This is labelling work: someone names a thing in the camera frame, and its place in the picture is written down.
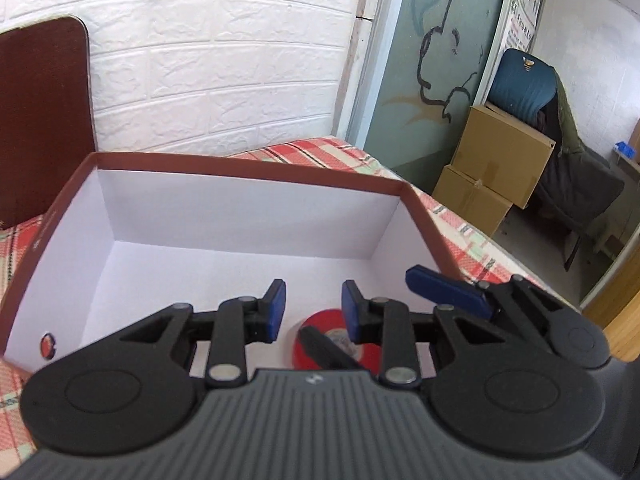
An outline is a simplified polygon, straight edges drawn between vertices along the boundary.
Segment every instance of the floor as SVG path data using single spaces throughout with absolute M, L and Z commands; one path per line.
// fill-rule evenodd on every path
M 563 247 L 567 230 L 537 212 L 512 207 L 493 240 L 577 306 L 611 264 L 603 253 L 593 254 L 593 242 L 583 240 L 573 265 L 565 271 Z

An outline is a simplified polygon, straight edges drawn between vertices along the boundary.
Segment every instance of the open box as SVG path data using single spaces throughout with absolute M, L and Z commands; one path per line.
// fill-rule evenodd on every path
M 208 156 L 92 153 L 47 213 L 0 306 L 4 359 L 27 373 L 169 304 L 215 310 L 287 284 L 278 340 L 247 347 L 248 367 L 290 367 L 296 327 L 340 308 L 344 280 L 412 310 L 421 264 L 460 279 L 411 186 L 356 173 Z M 194 367 L 204 366 L 196 355 Z

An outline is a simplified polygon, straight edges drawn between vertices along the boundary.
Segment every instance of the white wall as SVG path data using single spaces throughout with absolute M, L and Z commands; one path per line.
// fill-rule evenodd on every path
M 225 154 L 327 135 L 357 0 L 0 0 L 88 27 L 102 150 Z
M 640 118 L 640 21 L 610 0 L 546 0 L 532 53 L 558 71 L 582 140 L 614 160 L 613 146 Z M 640 221 L 640 193 L 619 173 L 625 189 L 606 218 L 626 240 Z

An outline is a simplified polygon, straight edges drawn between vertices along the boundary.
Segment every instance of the brown box rim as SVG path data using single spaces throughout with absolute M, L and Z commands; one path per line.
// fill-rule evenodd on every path
M 0 352 L 4 354 L 18 308 L 36 266 L 51 236 L 60 223 L 76 193 L 94 169 L 149 171 L 156 173 L 187 173 L 234 176 L 255 180 L 276 180 L 315 186 L 339 187 L 399 196 L 409 211 L 422 239 L 431 251 L 440 271 L 447 277 L 462 280 L 444 238 L 420 202 L 412 186 L 404 180 L 347 171 L 279 164 L 259 160 L 178 155 L 175 153 L 93 152 L 76 169 L 43 218 L 36 237 L 27 248 L 22 261 L 0 302 Z

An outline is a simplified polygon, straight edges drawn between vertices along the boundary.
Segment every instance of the blue chair backrest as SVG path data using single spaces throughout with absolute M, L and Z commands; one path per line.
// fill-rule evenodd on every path
M 537 57 L 515 48 L 502 54 L 487 100 L 530 126 L 556 94 L 556 72 Z

